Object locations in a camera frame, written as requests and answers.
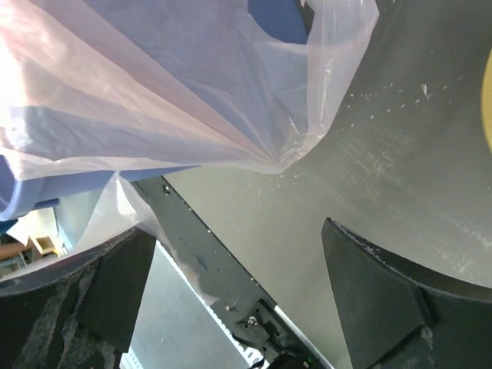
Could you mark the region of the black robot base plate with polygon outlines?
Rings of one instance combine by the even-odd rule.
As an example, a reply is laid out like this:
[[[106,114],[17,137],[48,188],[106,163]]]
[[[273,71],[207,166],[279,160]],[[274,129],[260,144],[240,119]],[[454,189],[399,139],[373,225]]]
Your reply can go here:
[[[134,186],[162,226],[174,262],[196,276],[195,291],[211,299],[208,313],[247,367],[332,366],[166,179]]]

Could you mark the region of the pink plastic trash bag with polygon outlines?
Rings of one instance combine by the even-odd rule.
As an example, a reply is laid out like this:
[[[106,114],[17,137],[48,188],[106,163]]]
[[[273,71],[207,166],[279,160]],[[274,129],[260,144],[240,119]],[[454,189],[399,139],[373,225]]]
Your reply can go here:
[[[367,50],[374,1],[300,1],[304,45],[249,1],[3,1],[1,157],[21,181],[112,171],[99,214],[142,212],[131,175],[279,173],[329,131]]]

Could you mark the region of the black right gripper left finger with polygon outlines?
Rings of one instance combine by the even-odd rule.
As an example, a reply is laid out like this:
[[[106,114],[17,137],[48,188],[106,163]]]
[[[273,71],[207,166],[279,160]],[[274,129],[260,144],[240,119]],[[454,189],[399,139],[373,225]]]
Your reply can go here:
[[[138,228],[1,283],[3,368],[117,368],[156,239]]]

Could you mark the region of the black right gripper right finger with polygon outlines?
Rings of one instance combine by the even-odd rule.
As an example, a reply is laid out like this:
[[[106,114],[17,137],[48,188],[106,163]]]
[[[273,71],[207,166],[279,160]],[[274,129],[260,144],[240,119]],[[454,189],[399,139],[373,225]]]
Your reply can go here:
[[[491,290],[403,258],[326,219],[331,289],[354,368],[489,368]]]

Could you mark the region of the blue trash bin yellow rim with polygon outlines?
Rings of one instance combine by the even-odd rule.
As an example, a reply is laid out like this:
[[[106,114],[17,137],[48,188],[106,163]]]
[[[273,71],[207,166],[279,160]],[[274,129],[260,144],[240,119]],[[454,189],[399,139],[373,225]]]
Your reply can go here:
[[[249,1],[248,12],[270,36],[304,45],[314,10],[300,1]],[[1,157],[1,220],[13,221],[32,210],[51,208],[65,196],[103,188],[112,171],[90,171],[21,181]]]

